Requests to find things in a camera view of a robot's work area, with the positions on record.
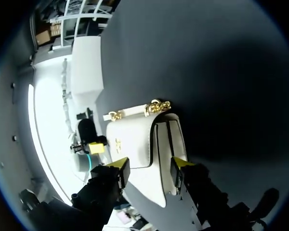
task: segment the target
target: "cardboard box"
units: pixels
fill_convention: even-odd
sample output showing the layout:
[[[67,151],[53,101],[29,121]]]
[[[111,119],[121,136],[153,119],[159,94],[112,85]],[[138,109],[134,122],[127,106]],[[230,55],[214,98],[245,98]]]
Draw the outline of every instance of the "cardboard box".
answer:
[[[39,45],[42,45],[46,42],[49,42],[50,41],[50,33],[48,30],[45,30],[44,32],[42,33],[39,33],[38,35],[35,36],[35,38],[37,39],[37,42]]]

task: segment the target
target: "gold chain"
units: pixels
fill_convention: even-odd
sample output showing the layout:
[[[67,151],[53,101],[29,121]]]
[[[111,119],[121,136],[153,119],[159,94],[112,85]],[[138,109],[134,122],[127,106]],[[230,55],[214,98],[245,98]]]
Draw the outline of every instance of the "gold chain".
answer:
[[[116,121],[117,119],[122,119],[122,113],[120,111],[109,112],[108,115],[110,115],[111,121]]]
[[[171,105],[169,101],[161,102],[158,99],[152,100],[151,103],[148,103],[144,109],[144,115],[149,116],[150,111],[152,113],[163,112],[171,109]]]
[[[171,104],[169,101],[162,102],[158,99],[152,100],[144,108],[144,115],[147,117],[150,113],[159,113],[171,109]],[[116,121],[117,119],[122,119],[122,112],[109,112],[111,121]]]

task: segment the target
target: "white surface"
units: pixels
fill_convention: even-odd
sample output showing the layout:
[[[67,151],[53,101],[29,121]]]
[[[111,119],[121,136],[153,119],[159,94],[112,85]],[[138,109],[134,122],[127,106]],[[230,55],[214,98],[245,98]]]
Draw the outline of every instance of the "white surface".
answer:
[[[57,191],[61,199],[68,205],[72,205],[70,202],[69,197],[64,193],[60,185],[58,184],[55,176],[53,175],[48,163],[47,159],[44,156],[42,147],[39,142],[38,131],[35,123],[35,113],[34,113],[34,87],[30,84],[28,88],[28,113],[29,113],[29,122],[30,122],[30,129],[32,134],[32,139],[34,143],[34,147],[37,151],[39,161],[42,164],[42,167],[46,173],[47,178],[49,179],[50,183],[53,185],[54,189]]]
[[[79,105],[90,104],[96,101],[103,89],[101,37],[77,37],[71,66],[73,101]]]
[[[70,92],[72,56],[66,55],[49,59],[35,65],[34,103],[36,125],[43,153],[55,180],[66,196],[70,198],[71,194],[77,193],[83,187],[82,179],[85,178],[85,173],[76,172],[75,164],[70,158],[70,140],[68,139],[68,128],[65,123],[61,86],[62,62],[65,58],[67,59],[67,92]],[[77,106],[72,99],[68,99],[67,103],[72,129],[76,127],[76,114],[85,112],[89,107],[93,110],[96,131],[98,135],[102,134],[94,102],[91,101],[90,104]]]

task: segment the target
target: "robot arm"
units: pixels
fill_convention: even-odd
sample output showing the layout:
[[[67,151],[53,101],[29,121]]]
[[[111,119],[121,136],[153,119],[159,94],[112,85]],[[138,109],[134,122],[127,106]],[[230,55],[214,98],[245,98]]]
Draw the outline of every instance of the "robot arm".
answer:
[[[94,230],[101,231],[108,223],[115,201],[122,195],[130,175],[128,158],[107,166],[97,166],[92,178],[78,193],[72,195],[73,206],[54,198],[49,203],[39,202],[34,193],[24,190],[21,199],[38,231]],[[276,189],[269,189],[250,212],[243,203],[230,207],[228,195],[221,192],[209,178],[208,169],[177,157],[171,159],[171,176],[178,196],[190,209],[191,222],[196,230],[252,231],[255,222],[266,217],[278,201]]]
[[[101,231],[108,223],[114,203],[122,195],[129,175],[128,158],[95,167],[88,184],[72,195],[73,206],[56,198],[49,203],[40,203],[29,190],[23,190],[20,197],[38,231]]]

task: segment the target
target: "gray panel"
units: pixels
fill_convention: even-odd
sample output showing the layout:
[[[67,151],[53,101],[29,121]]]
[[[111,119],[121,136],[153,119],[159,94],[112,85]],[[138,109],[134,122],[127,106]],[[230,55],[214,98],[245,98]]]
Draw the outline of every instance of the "gray panel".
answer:
[[[170,100],[189,160],[230,205],[280,190],[270,221],[289,194],[289,47],[265,12],[250,0],[125,0],[101,49],[103,132],[109,111]],[[158,230],[194,230],[178,198],[162,209],[130,184],[126,194]]]

